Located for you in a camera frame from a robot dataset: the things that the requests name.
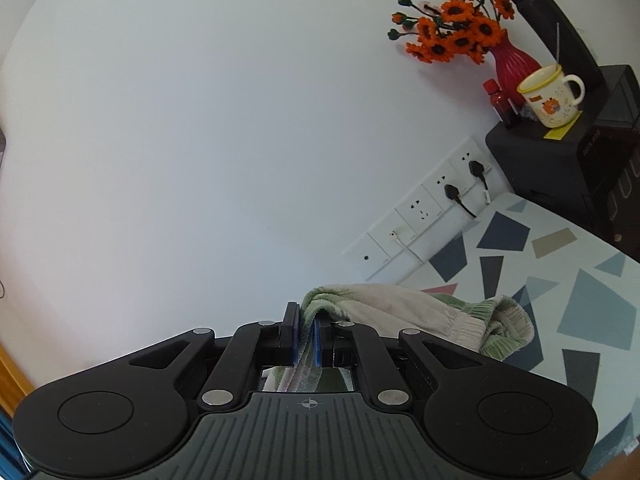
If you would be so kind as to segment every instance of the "black power cord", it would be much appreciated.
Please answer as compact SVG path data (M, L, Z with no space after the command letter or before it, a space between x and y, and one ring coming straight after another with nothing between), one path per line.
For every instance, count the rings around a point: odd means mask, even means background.
M484 203L489 205L491 203L491 194L489 193L489 186L486 183L484 176L484 165L477 160L471 160L469 162L469 172L476 178L480 179L480 182L484 184Z
M476 218L476 215L474 215L471 211L469 211L469 209L467 209L466 206L462 203L462 200L460 200L460 190L456 186L452 186L451 184L447 184L444 187L444 193L445 193L445 195L447 195L447 198L449 200L453 200L462 209L464 209L467 213L469 213L469 216L471 216L471 218Z

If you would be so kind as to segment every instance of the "small red bottle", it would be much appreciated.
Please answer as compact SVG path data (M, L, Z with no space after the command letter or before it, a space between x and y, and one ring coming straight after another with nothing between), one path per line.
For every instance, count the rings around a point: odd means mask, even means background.
M491 106L495 108L498 117L504 123L506 128L514 128L522 122L520 116L513 109L511 101L505 92L500 90L495 79L489 79L483 85L484 89L490 96Z

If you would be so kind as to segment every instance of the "wall socket panel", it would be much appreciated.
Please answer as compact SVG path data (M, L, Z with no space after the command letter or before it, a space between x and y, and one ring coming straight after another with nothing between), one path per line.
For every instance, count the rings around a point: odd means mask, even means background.
M444 212L456 206L447 198L444 187L455 186L462 197L479 179L469 170L469 162L477 160L488 173L492 166L489 158L480 150L476 142L469 138L458 146L432 171L422 183L416 186L372 228L364 233L342 254L360 275L368 280L382 267L404 250L389 235L398 233L402 243L409 246Z
M446 211L454 202L452 202L444 191L444 187L451 184L458 188L460 196L463 196L471 186L468 182L458 174L448 160L444 160L440 165L422 182L422 185L435 199L438 205Z
M367 233L351 244L342 256L364 280L368 280L391 261L391 257Z
M425 232L444 214L442 208L422 184L404 197L404 200L396 206L396 211L417 235Z
M374 239L386 254L395 258L404 249L402 245L393 240L391 237L392 232L396 232L400 241L406 246L412 243L417 238L417 235L395 209L392 209L382 220L369 229L369 236Z
M473 187L477 179L469 171L469 162L476 160L484 166L484 173L491 171L491 162L489 158L482 152L473 139L467 139L460 144L450 155L449 162L453 169L464 178L469 188Z

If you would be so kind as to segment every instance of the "mug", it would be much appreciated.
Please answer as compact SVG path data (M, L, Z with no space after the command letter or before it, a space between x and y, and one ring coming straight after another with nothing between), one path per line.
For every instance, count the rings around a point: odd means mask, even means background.
M568 81L580 87L578 98L574 98ZM547 128L557 128L573 121L585 95L582 79L577 75L564 75L558 64L536 70L518 85L518 92Z

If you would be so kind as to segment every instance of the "green towel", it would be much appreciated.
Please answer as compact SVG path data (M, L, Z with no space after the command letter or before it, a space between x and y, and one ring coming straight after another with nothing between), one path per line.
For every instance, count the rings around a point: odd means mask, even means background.
M527 313L507 296L466 303L447 294L427 294L396 285L321 286L302 301L298 364L274 368L267 390L316 391L322 369L314 364L312 329L320 310L329 313L332 321L368 324L384 337L398 337L402 329L418 328L500 361L534 336Z

